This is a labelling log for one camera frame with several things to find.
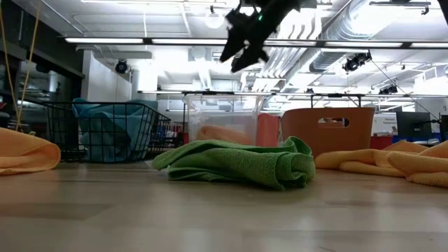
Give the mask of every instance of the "black wire basket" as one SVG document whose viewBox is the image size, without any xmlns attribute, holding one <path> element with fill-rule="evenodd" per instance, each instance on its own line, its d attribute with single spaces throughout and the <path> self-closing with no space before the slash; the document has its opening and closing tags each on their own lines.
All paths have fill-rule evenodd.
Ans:
<svg viewBox="0 0 448 252">
<path fill-rule="evenodd" d="M 171 120 L 132 102 L 45 102 L 48 140 L 63 162 L 118 163 L 164 151 Z"/>
</svg>

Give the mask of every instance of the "towel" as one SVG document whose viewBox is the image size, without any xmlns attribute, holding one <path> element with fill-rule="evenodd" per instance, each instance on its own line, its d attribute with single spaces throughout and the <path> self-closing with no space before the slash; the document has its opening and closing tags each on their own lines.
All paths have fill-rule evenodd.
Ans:
<svg viewBox="0 0 448 252">
<path fill-rule="evenodd" d="M 318 169 L 405 177 L 409 182 L 448 188 L 448 141 L 431 148 L 401 141 L 383 150 L 323 153 L 314 162 Z"/>
<path fill-rule="evenodd" d="M 236 144 L 253 145 L 253 140 L 244 133 L 215 125 L 202 126 L 197 133 L 197 140 L 222 140 Z"/>
<path fill-rule="evenodd" d="M 82 132 L 80 142 L 87 148 L 86 160 L 122 162 L 144 158 L 155 122 L 156 101 L 98 105 L 77 104 L 87 102 L 77 98 L 73 102 L 72 109 Z"/>
<path fill-rule="evenodd" d="M 61 160 L 59 148 L 49 141 L 0 128 L 0 175 L 53 169 Z"/>
<path fill-rule="evenodd" d="M 282 147 L 255 147 L 219 140 L 194 141 L 157 156 L 156 169 L 171 180 L 240 182 L 285 190 L 303 188 L 315 175 L 311 149 L 292 136 Z"/>
</svg>

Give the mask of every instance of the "orange towel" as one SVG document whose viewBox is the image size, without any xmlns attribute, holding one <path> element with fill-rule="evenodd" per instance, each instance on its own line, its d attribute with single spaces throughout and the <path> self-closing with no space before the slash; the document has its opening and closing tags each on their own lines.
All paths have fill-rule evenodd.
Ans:
<svg viewBox="0 0 448 252">
<path fill-rule="evenodd" d="M 401 141 L 383 150 L 323 153 L 314 162 L 320 169 L 405 177 L 413 183 L 448 188 L 448 141 L 431 148 Z"/>
<path fill-rule="evenodd" d="M 253 140 L 236 130 L 224 127 L 205 125 L 197 133 L 197 140 L 223 140 L 230 143 L 253 145 Z"/>
<path fill-rule="evenodd" d="M 49 141 L 0 128 L 0 175 L 40 172 L 55 168 L 59 148 Z"/>
</svg>

